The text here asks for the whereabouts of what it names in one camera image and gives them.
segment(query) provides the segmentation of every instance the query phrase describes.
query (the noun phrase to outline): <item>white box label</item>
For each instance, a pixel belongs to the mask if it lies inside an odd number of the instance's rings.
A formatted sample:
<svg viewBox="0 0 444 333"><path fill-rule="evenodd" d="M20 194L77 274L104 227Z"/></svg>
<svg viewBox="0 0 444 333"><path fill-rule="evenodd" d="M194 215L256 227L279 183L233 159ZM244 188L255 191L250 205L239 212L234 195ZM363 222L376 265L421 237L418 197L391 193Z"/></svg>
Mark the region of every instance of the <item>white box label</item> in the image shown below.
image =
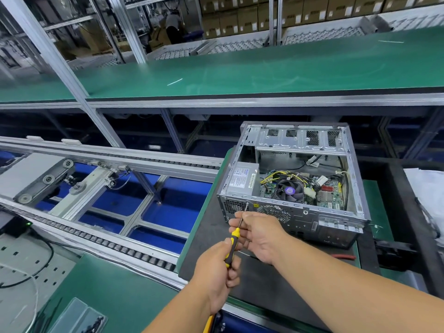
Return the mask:
<svg viewBox="0 0 444 333"><path fill-rule="evenodd" d="M373 7L373 13L379 13L381 10L382 2L376 2L375 6Z"/></svg>
<svg viewBox="0 0 444 333"><path fill-rule="evenodd" d="M233 187L244 188L247 182L248 168L236 168L234 170L233 176L230 180L230 184Z"/></svg>
<svg viewBox="0 0 444 333"><path fill-rule="evenodd" d="M413 4L415 3L415 0L407 0L407 2L405 3L405 7L411 7L413 6Z"/></svg>
<svg viewBox="0 0 444 333"><path fill-rule="evenodd" d="M254 179L256 178L256 174L251 175L250 183L248 184L248 188L252 188L254 185Z"/></svg>
<svg viewBox="0 0 444 333"><path fill-rule="evenodd" d="M347 8L345 9L345 15L346 15L346 16L350 16L350 15L352 15L352 11L353 11L353 6L351 6L351 7L347 7Z"/></svg>

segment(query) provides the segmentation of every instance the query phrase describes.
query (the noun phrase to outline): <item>cpu cooling fan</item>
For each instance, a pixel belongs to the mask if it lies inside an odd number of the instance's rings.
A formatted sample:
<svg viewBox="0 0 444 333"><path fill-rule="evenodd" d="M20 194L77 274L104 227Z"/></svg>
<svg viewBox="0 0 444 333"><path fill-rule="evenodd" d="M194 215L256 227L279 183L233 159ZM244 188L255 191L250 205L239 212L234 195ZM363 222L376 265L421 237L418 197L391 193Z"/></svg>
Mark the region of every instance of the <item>cpu cooling fan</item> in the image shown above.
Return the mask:
<svg viewBox="0 0 444 333"><path fill-rule="evenodd" d="M303 202L304 184L299 181L279 180L276 184L275 197L283 201Z"/></svg>

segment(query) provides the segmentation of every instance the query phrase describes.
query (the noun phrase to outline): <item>metal computer chassis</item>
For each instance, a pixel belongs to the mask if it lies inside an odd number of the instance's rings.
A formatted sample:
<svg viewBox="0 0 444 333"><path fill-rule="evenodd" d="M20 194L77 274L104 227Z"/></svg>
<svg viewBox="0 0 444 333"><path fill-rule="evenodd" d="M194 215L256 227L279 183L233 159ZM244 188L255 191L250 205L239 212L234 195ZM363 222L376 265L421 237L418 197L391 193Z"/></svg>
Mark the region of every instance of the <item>metal computer chassis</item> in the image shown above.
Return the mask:
<svg viewBox="0 0 444 333"><path fill-rule="evenodd" d="M369 215L348 125L245 122L241 128L241 138L232 152L228 170L218 188L225 220L234 218L234 213L244 210L248 202L247 210L275 216L284 230L294 236L341 248L350 247L363 233ZM241 161L244 147L252 153L251 157L256 157L256 163L251 163L252 160L250 163ZM265 159L265 154L279 157L288 152L343 157L350 176L349 194L352 202L348 210L259 196L258 163L261 155ZM239 176L236 177L236 186L232 186L235 176L242 174L243 180L239 181Z"/></svg>

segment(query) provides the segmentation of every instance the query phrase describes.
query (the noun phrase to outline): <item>yellow tool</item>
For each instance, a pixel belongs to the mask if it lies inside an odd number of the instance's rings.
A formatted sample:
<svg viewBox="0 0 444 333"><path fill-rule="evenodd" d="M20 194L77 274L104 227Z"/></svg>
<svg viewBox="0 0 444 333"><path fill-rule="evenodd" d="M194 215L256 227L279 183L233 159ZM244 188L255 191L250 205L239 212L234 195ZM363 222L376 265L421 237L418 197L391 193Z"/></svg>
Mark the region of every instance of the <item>yellow tool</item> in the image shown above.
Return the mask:
<svg viewBox="0 0 444 333"><path fill-rule="evenodd" d="M248 208L248 202L245 206L245 210L247 211ZM244 219L241 218L241 222L239 222L239 226L231 233L231 250L230 253L225 257L225 265L227 268L231 267L231 263L233 263L233 256L234 251L236 250L237 241L239 240L239 237L241 237L241 224Z"/></svg>

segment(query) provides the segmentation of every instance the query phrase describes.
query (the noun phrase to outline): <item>forearm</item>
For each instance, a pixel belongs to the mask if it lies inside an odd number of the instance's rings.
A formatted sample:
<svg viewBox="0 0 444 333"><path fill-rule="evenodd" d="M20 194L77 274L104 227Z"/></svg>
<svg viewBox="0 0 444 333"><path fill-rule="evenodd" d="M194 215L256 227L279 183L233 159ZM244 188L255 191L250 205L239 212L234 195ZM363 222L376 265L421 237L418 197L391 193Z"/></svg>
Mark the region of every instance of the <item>forearm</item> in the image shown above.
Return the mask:
<svg viewBox="0 0 444 333"><path fill-rule="evenodd" d="M351 266L291 236L280 240L274 265L333 332L437 332L444 326L441 299Z"/></svg>
<svg viewBox="0 0 444 333"><path fill-rule="evenodd" d="M209 316L207 295L190 281L142 333L203 332Z"/></svg>

